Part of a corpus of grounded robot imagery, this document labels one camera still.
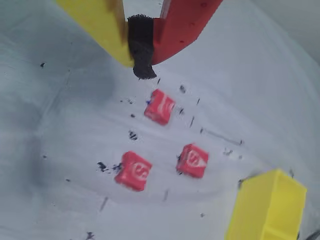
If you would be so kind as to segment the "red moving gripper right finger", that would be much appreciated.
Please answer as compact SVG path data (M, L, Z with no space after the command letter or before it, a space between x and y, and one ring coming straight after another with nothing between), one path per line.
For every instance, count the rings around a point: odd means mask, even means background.
M137 14L128 18L128 46L133 73L139 79L156 78L153 66L192 44L222 0L165 0L160 17Z

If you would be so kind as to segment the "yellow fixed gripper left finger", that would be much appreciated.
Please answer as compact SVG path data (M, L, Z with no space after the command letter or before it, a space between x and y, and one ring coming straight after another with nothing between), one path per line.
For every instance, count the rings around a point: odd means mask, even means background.
M56 3L109 55L125 67L134 66L123 1L57 0Z

